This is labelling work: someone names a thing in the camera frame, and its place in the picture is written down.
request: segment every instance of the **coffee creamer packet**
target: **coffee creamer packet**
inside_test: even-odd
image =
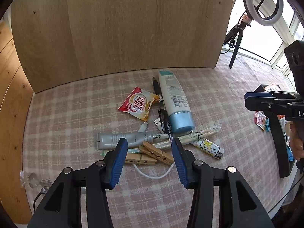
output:
[[[118,110],[130,113],[146,122],[152,104],[158,100],[158,95],[135,87]]]

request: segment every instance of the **black pen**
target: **black pen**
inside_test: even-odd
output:
[[[160,122],[161,122],[161,125],[162,125],[161,129],[163,130],[163,132],[165,134],[168,134],[169,139],[172,140],[173,139],[173,136],[172,136],[173,133],[172,133],[171,124],[170,124],[170,121],[169,121],[169,116],[168,116],[168,113],[167,113],[167,110],[166,110],[166,107],[165,107],[165,103],[164,103],[164,100],[163,100],[161,88],[160,88],[160,86],[159,86],[155,77],[153,77],[152,84],[153,84],[153,87],[154,87],[155,94],[159,96],[159,101],[158,101],[159,111],[158,111],[158,114],[159,114],[159,119],[160,119]]]

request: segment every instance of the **silver bolt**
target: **silver bolt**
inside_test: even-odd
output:
[[[105,162],[103,160],[99,160],[96,162],[96,165],[100,167],[100,166],[104,166],[104,163]]]
[[[64,174],[69,174],[69,173],[71,173],[71,171],[72,171],[72,169],[70,167],[66,167],[63,169]]]
[[[233,166],[229,166],[228,171],[230,171],[231,173],[235,173],[237,171],[237,169]]]
[[[194,164],[197,166],[200,166],[203,164],[203,161],[201,161],[200,159],[196,159],[196,160],[194,160]]]

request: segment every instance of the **hand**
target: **hand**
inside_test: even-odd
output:
[[[298,132],[295,124],[290,124],[291,136],[289,146],[292,154],[297,161],[304,158],[303,141],[298,137]]]

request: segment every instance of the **table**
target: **table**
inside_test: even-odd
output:
[[[254,112],[244,107],[244,94],[260,84],[276,83],[282,90],[291,88],[282,73],[247,57],[238,56],[230,70],[230,57],[230,53],[221,55],[215,69],[169,69],[183,87],[197,129],[221,125],[220,132],[210,140],[223,147],[225,153],[216,160],[195,147],[185,148],[212,167],[235,166],[269,211],[290,188],[293,178],[279,178],[271,133],[254,124]],[[153,92],[153,76],[158,76],[158,69],[109,74],[35,94],[24,132],[24,171],[54,181],[67,166],[77,170],[100,160],[100,151],[94,149],[96,134],[138,130],[142,121],[117,109],[136,86]],[[154,106],[148,131],[157,132],[153,123],[157,117]],[[168,166],[159,163],[139,168],[156,176]],[[26,187],[30,206],[39,190]],[[175,167],[167,177],[151,180],[126,165],[119,184],[107,191],[114,227],[133,228],[186,227],[192,195],[193,190],[183,188]],[[215,188],[213,227],[218,226],[218,207]],[[86,227],[84,195],[82,217]]]

